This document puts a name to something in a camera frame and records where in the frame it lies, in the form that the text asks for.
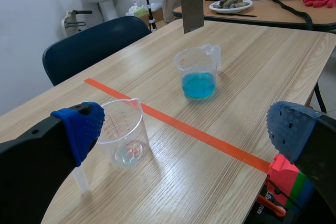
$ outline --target blue gripper pad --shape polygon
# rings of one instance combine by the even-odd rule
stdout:
[[[267,128],[275,148],[293,164],[323,114],[292,102],[276,102],[268,110]]]
[[[71,109],[60,109],[51,113],[64,122],[77,167],[87,157],[91,144],[99,137],[105,118],[104,109],[99,104],[95,102],[82,104],[92,105],[88,115]]]

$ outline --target chair backrest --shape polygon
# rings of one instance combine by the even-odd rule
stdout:
[[[56,86],[148,34],[141,19],[116,18],[51,45],[43,54],[43,66]]]

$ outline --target white wall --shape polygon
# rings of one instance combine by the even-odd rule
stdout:
[[[114,0],[123,16],[134,0]],[[135,0],[140,5],[144,0]],[[162,0],[150,0],[152,3]],[[0,115],[52,87],[42,54],[62,39],[60,22],[71,9],[92,10],[77,15],[91,27],[102,22],[96,4],[80,0],[0,0]]]

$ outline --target wood grain tabletop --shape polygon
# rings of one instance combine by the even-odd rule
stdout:
[[[219,18],[234,18],[234,19],[249,19],[265,22],[284,22],[284,23],[304,23],[305,21],[292,14],[291,12],[282,9],[278,4],[271,0],[252,0],[253,6],[240,12],[239,14],[255,15],[256,17],[240,17],[227,16],[218,14],[216,11],[209,8],[214,1],[203,1],[204,16],[219,17]],[[310,15],[314,24],[335,24],[336,23],[336,8],[327,8],[322,6],[313,8],[305,6],[302,0],[283,0],[285,5],[288,5],[298,11],[306,12]],[[181,13],[181,7],[174,10]]]
[[[206,43],[222,49],[216,90],[206,101],[189,100],[173,58]],[[271,162],[269,106],[305,104],[335,45],[328,33],[209,21],[183,34],[176,20],[1,116],[0,142],[53,110],[114,100],[84,82],[93,78]],[[81,194],[70,175],[43,223],[244,222],[266,174],[149,115],[144,121],[152,153],[135,168],[120,169],[93,148],[83,163],[90,192]]]

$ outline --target orange tape line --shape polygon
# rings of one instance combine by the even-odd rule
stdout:
[[[117,90],[114,90],[112,88],[109,88],[107,86],[105,86],[104,84],[95,81],[91,78],[86,79],[85,82],[87,84],[90,84],[92,86],[94,86],[97,89],[100,89],[101,91],[117,98],[117,99],[131,99],[130,97],[128,97],[127,95],[118,92]],[[228,144],[214,136],[211,136],[203,131],[200,131],[186,123],[183,123],[169,115],[166,115],[164,113],[162,113],[161,111],[158,111],[152,107],[147,106],[146,104],[141,104],[142,105],[142,109],[143,112],[202,141],[203,143],[206,143],[264,173],[268,173],[268,169],[269,169],[269,162],[256,157],[248,152],[245,152],[231,144]]]

